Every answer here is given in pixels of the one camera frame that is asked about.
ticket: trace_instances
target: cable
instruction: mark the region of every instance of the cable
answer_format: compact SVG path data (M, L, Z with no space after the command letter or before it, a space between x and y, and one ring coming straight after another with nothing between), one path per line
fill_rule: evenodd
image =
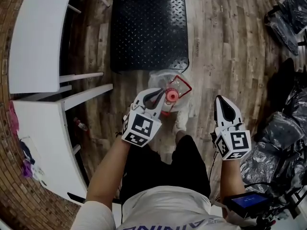
M216 156L217 156L218 153L219 153L218 151L215 151L214 155L213 155L213 162L212 162L212 166L211 166L211 169L210 169L209 182L210 182L210 179L211 179L211 174L212 174L212 169L213 169L213 166L214 166L214 162L215 162L215 159L216 159Z

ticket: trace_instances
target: white sneaker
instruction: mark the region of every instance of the white sneaker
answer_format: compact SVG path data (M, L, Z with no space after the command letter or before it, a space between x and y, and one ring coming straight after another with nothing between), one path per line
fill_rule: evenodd
M187 122L189 119L189 111L183 110L177 113L177 118L173 127L173 134L176 135L178 131L187 131Z

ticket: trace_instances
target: rubber mat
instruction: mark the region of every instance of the rubber mat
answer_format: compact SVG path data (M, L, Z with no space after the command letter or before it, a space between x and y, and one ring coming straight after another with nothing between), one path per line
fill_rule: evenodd
M185 0L113 0L113 71L189 66Z

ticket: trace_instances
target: hardwood floor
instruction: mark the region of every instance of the hardwood floor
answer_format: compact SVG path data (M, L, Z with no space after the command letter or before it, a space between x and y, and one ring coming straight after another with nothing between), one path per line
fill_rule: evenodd
M186 0L190 67L185 72L193 87L194 115L188 133L194 138L209 174L214 149L210 133L214 130L213 102L221 94L241 109L248 129L254 135L266 104L266 84L288 53L268 35L263 17L275 0ZM90 128L83 137L82 158L91 178L109 149L121 119L137 93L147 88L148 72L131 71L122 75L109 68L109 32L112 7L98 0L82 0L82 13L73 21L70 67L74 73L103 71L103 78L75 81L80 91L113 83L111 94L87 101L80 119ZM298 68L305 62L305 49L295 58ZM175 148L171 133L175 115L162 117L163 126L151 143L163 161L171 161ZM217 156L212 176L211 198L219 194L221 159Z

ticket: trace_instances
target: small display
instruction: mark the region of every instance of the small display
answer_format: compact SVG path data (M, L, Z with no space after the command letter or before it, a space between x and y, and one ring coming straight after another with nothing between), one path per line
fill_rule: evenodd
M235 203L237 203L238 205L240 205L243 208L247 208L247 207L256 205L260 202L263 202L267 199L268 198L263 197L263 196L258 195L258 194L250 194L250 195L246 195L246 196L243 196L243 197L233 198L232 201L234 201Z

